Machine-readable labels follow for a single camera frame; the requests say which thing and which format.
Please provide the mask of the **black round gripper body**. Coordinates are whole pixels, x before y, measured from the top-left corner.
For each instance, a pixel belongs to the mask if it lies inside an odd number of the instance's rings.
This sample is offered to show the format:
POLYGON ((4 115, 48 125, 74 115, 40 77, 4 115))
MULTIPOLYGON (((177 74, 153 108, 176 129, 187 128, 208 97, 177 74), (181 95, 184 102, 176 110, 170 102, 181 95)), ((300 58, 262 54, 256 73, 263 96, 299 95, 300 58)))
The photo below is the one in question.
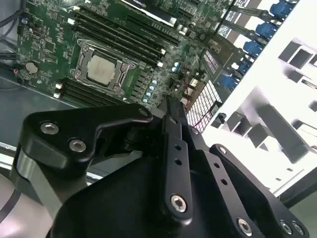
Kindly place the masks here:
POLYGON ((194 219, 188 143, 164 132, 147 155, 80 191, 60 209, 53 238, 185 238, 194 219))

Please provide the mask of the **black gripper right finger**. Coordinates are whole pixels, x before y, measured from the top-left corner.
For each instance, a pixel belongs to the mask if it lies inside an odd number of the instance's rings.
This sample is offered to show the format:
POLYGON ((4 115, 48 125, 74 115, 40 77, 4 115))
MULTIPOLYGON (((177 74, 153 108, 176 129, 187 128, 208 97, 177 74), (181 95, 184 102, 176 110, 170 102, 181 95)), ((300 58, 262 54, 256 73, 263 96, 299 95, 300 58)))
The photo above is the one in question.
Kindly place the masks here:
POLYGON ((176 104, 189 147, 194 219, 187 238, 307 238, 303 223, 226 147, 208 147, 176 104))

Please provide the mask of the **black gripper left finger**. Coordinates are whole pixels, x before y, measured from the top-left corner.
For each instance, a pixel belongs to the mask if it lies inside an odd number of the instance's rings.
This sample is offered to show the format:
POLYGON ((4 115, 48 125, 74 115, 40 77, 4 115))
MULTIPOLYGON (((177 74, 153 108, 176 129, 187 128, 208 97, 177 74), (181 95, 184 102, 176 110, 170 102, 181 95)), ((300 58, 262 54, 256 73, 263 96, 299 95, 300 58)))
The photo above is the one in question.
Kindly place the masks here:
POLYGON ((121 104, 29 115, 23 122, 14 167, 50 216, 69 206, 98 210, 118 202, 166 220, 191 220, 189 152, 183 105, 167 96, 158 116, 139 104, 121 104), (135 151, 141 157, 94 185, 89 166, 135 151))

